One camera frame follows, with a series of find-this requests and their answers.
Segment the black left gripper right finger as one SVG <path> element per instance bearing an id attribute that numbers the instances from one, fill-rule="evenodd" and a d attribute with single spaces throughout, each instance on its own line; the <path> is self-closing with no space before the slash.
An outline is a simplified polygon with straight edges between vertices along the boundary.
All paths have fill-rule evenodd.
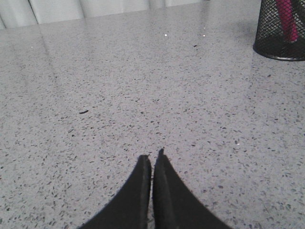
<path id="1" fill-rule="evenodd" d="M 228 229 L 192 194 L 161 149 L 154 167 L 153 212 L 156 229 Z"/>

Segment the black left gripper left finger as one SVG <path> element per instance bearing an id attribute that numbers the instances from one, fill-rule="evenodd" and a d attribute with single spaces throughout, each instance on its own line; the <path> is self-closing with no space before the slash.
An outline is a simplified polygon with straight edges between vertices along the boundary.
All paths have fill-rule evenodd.
<path id="1" fill-rule="evenodd" d="M 151 187 L 151 163 L 141 155 L 115 197 L 82 229 L 146 229 Z"/>

